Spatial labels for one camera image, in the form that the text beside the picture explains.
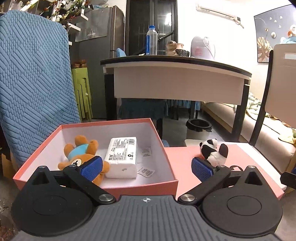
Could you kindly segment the panda plush toy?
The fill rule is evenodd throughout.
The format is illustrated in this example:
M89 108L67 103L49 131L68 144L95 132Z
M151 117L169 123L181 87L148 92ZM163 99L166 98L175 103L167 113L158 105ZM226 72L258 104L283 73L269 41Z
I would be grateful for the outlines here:
M200 142L199 146L203 158L209 164L214 167L225 165L228 157L228 147L225 144L221 144L217 149L218 141L213 138Z

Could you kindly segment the green stacked stools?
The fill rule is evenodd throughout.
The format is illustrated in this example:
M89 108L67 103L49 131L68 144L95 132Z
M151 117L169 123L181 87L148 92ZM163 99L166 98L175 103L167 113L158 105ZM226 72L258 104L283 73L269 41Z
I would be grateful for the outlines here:
M91 121L93 118L91 108L91 91L88 78L88 69L72 68L72 80L77 101L80 119Z

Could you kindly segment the white tissue pack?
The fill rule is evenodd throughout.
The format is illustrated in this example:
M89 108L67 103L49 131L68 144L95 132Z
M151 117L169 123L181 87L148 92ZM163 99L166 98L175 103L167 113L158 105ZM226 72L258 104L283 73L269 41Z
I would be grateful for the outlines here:
M112 138L105 156L110 164L106 173L111 179L134 179L137 177L137 138Z

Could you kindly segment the dark woven basket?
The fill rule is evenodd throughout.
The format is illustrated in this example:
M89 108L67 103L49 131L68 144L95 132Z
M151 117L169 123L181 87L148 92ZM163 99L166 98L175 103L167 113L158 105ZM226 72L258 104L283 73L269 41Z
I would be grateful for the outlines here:
M178 54L178 56L181 56L181 57L189 57L190 56L189 51L184 50L184 49L176 49L176 53Z

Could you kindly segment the clear water bottle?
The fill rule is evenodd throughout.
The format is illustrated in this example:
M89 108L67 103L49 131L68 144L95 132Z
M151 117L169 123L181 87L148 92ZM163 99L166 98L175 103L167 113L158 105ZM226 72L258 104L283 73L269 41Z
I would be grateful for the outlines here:
M149 26L149 30L146 35L146 55L157 55L158 54L158 33L155 30L154 25Z

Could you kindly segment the white table with black top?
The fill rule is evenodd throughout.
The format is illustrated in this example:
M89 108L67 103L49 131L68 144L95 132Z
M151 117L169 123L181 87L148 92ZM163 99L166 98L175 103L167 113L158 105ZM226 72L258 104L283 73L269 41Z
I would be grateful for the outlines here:
M251 73L191 57L127 56L100 62L105 81L107 120L117 118L118 98L176 99L237 105L231 140L239 140Z

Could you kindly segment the brown teddy bear plush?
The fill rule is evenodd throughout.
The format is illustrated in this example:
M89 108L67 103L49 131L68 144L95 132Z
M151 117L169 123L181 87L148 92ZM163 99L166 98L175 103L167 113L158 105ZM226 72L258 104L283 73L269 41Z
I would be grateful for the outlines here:
M60 162L58 169L63 170L67 166L75 165L83 177L100 186L104 175L110 169L110 164L96 155L99 146L97 140L89 141L85 136L78 135L75 137L74 143L75 146L65 145L64 154L67 161Z

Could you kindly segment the small brown figurine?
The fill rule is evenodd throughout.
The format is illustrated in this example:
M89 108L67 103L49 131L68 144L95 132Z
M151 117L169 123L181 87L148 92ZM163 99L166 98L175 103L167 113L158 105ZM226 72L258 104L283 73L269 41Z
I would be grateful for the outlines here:
M166 55L169 56L178 56L177 49L182 50L184 44L176 43L173 40L168 41L166 44Z

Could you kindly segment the pink box lid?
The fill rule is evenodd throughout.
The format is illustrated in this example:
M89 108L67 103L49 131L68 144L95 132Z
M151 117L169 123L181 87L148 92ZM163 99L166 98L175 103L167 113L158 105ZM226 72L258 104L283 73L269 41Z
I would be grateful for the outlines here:
M232 185L257 187L264 194L268 192L268 185L277 199L284 195L280 174L247 143L228 145L226 163L216 167L202 159L198 146L166 148L165 151L178 181L176 199L185 204L200 204L214 191Z

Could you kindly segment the blue cloth on table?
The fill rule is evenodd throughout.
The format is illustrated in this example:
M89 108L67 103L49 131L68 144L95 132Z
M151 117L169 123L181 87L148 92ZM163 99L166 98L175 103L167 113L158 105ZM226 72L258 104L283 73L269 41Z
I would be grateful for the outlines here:
M125 51L123 51L122 49L120 48L117 48L116 51L116 57L119 58L119 57L126 57L126 53Z

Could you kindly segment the dark grey refrigerator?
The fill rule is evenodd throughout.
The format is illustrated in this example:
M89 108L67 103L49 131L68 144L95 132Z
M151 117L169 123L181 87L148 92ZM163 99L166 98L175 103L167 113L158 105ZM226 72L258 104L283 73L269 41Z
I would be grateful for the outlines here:
M100 61L116 57L116 49L124 49L125 16L118 6L94 9L88 20L76 24L79 32L70 35L71 62L85 60L91 92L94 119L106 119L105 85Z

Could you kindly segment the blue textured chair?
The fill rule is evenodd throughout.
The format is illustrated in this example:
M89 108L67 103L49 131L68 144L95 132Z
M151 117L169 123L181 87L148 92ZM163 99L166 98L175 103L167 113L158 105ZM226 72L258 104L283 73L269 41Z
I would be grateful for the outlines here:
M68 34L42 16L1 16L1 127L18 166L60 125L79 123Z

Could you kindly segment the white rice cooker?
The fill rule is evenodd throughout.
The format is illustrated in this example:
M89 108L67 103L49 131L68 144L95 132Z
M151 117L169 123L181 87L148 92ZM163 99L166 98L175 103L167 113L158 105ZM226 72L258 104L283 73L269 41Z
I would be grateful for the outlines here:
M215 45L208 37L194 37L191 42L191 57L205 60L215 59Z

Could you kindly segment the black trash bin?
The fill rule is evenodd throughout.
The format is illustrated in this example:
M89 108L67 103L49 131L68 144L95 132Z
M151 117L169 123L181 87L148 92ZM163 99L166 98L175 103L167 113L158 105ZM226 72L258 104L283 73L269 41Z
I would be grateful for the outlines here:
M186 127L186 139L207 140L212 132L212 125L208 121L198 118L187 120Z

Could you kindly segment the white air conditioner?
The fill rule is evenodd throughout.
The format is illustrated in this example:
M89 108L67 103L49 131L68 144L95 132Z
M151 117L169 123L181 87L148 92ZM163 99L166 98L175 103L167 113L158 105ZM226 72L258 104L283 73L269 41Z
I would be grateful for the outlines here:
M244 28L244 26L241 24L241 18L238 17L238 16L233 16L231 14L222 13L220 11L216 11L216 10L209 9L209 8L203 8L201 6L197 6L196 11L200 11L200 12L203 12L203 13L212 14L212 15L215 15L215 16L219 16L219 17L229 19L229 20L233 21L234 23L236 23L236 25L241 26L242 28Z

